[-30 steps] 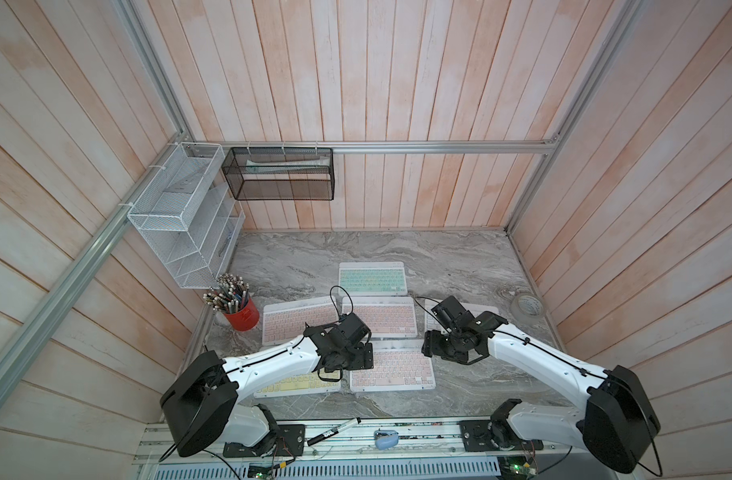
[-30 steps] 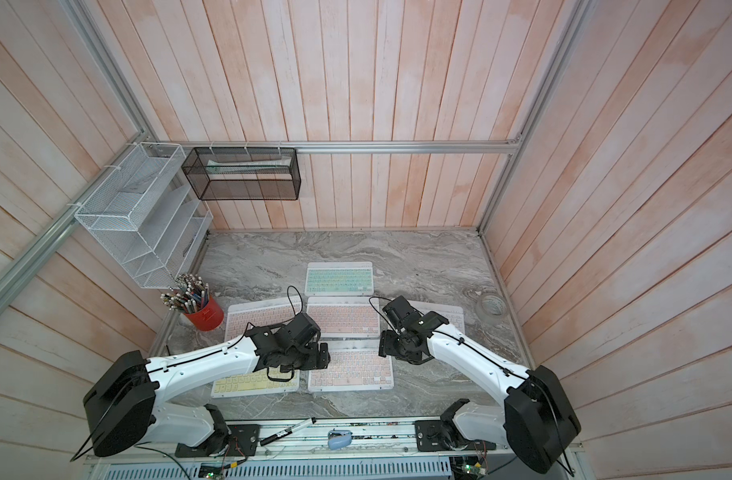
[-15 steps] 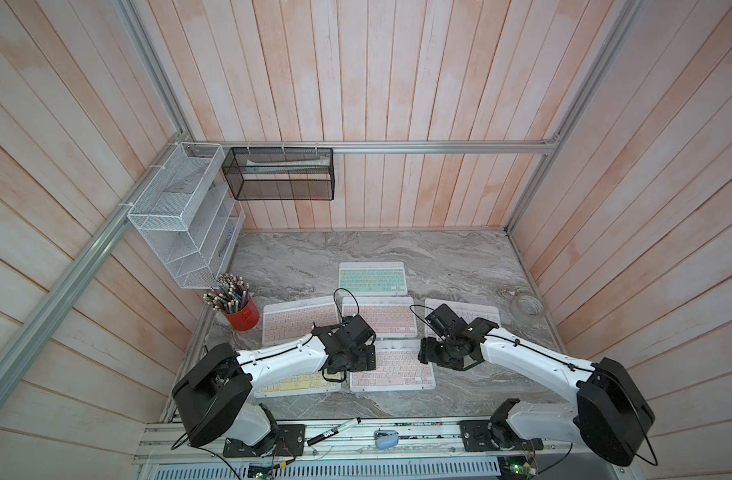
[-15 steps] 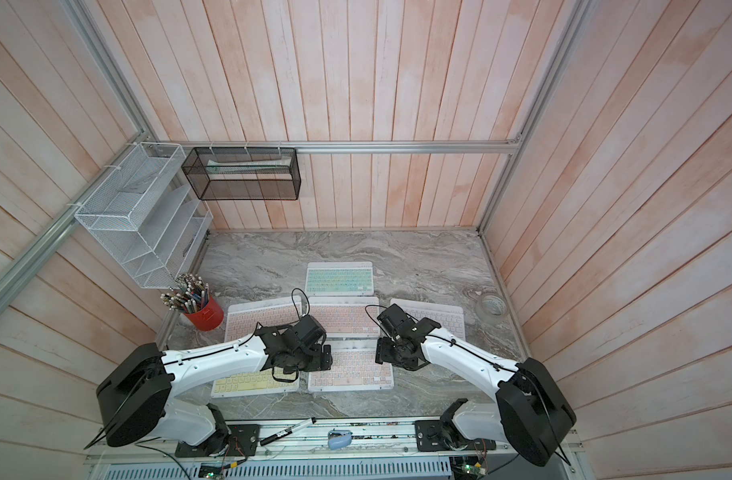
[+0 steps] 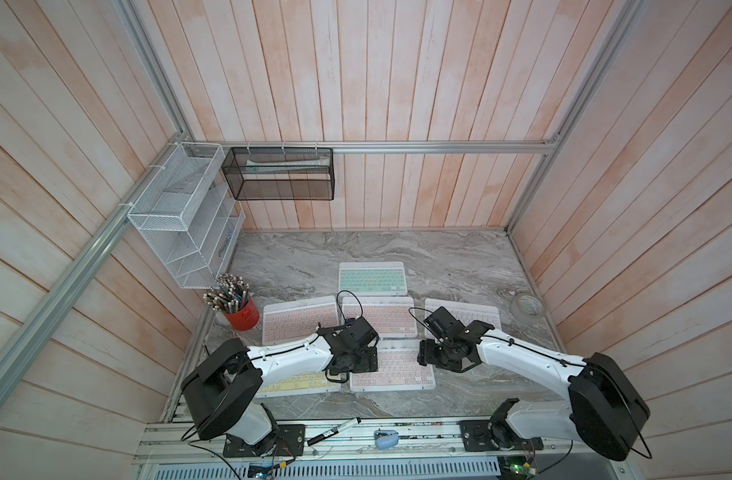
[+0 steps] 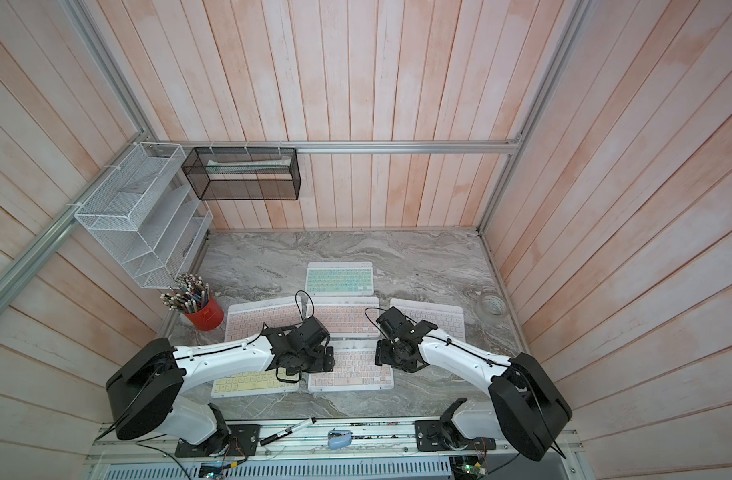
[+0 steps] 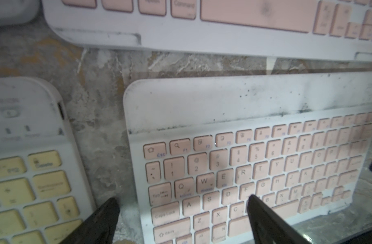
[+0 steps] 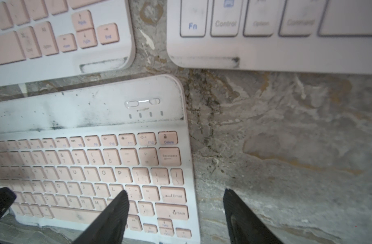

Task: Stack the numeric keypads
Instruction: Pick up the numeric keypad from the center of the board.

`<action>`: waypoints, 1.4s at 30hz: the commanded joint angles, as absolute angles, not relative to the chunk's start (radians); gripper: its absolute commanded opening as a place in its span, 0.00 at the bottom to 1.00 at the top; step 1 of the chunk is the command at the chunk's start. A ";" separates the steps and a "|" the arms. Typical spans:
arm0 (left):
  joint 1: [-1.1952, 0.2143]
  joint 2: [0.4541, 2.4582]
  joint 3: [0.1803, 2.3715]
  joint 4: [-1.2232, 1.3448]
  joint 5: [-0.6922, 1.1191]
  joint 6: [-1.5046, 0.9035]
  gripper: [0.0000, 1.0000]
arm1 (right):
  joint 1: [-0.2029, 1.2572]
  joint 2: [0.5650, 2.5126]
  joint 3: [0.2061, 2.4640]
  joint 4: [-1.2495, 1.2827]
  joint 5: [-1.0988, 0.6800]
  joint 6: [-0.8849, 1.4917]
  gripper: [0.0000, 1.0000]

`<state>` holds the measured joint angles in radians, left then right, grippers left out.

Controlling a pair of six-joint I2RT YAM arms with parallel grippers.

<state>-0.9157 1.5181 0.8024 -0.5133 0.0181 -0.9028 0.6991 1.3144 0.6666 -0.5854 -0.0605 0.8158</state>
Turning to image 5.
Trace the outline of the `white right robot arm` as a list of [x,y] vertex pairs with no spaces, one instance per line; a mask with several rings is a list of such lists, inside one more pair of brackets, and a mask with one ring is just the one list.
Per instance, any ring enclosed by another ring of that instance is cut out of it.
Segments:
[[645,441],[642,430],[651,411],[611,357],[553,351],[480,320],[464,324],[444,307],[427,312],[419,323],[430,335],[420,343],[420,365],[453,373],[491,365],[559,397],[537,403],[508,398],[488,420],[463,422],[462,434],[477,450],[512,450],[531,440],[556,438],[623,461]]

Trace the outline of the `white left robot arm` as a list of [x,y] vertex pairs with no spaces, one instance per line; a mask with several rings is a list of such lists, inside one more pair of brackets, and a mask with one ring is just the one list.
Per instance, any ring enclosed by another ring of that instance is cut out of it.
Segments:
[[308,337],[271,346],[225,341],[181,384],[202,440],[225,435],[254,456],[269,454],[279,442],[280,427],[269,409],[254,401],[264,385],[324,372],[332,383],[355,373],[378,370],[379,334],[363,317],[334,327],[320,327]]

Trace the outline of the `yellow key keyboard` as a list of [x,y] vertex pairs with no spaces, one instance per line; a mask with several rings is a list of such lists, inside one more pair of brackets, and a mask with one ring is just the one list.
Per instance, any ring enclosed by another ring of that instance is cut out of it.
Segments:
[[339,392],[340,383],[330,382],[324,372],[295,375],[272,384],[265,383],[258,391],[257,398],[276,398],[308,394]]

